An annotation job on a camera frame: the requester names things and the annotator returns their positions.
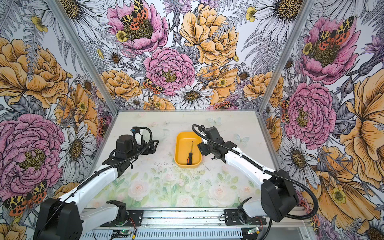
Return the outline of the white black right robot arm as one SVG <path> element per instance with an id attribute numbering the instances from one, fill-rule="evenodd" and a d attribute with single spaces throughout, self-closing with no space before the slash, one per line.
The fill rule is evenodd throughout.
<path id="1" fill-rule="evenodd" d="M 288 217 L 299 200 L 285 171 L 276 172 L 259 164 L 233 142 L 225 142 L 215 127 L 193 125 L 192 129 L 203 140 L 198 144 L 203 156 L 212 154 L 214 160 L 234 167 L 259 187 L 259 198 L 248 197 L 238 206 L 238 215 L 243 224 L 261 216 L 269 217 L 274 222 Z"/>

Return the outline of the orange black screwdriver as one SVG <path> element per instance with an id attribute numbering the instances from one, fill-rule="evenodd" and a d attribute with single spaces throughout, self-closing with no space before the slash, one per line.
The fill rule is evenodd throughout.
<path id="1" fill-rule="evenodd" d="M 192 141 L 192 143 L 191 143 L 191 150 L 188 154 L 187 165 L 191 165 L 193 162 L 193 160 L 192 160 L 192 158 L 193 158 L 193 146 L 194 146 L 194 141 Z"/>

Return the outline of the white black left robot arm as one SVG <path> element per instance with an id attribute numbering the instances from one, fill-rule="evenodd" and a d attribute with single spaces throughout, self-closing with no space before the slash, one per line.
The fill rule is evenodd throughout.
<path id="1" fill-rule="evenodd" d="M 40 209 L 33 238 L 35 240 L 78 240 L 85 233 L 106 223 L 124 225 L 128 219 L 127 206 L 109 200 L 101 207 L 86 211 L 88 203 L 107 185 L 117 180 L 141 155 L 154 154 L 158 140 L 136 140 L 139 131 L 121 135 L 116 148 L 90 177 L 57 199 L 45 200 Z"/>

